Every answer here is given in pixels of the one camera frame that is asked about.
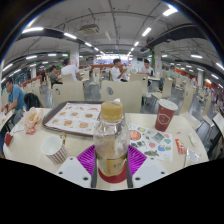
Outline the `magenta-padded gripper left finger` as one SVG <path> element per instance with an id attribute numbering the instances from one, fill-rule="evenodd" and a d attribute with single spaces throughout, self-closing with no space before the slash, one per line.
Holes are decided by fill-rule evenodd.
<path id="1" fill-rule="evenodd" d="M 95 188 L 97 184 L 95 146 L 88 147 L 77 157 L 68 157 L 56 175 L 81 187 Z"/>

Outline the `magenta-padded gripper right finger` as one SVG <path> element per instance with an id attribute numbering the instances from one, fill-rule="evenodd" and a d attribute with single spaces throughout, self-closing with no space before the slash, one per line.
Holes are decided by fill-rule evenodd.
<path id="1" fill-rule="evenodd" d="M 127 154 L 127 186 L 140 188 L 168 175 L 166 169 L 154 158 L 149 158 L 133 146 Z"/>

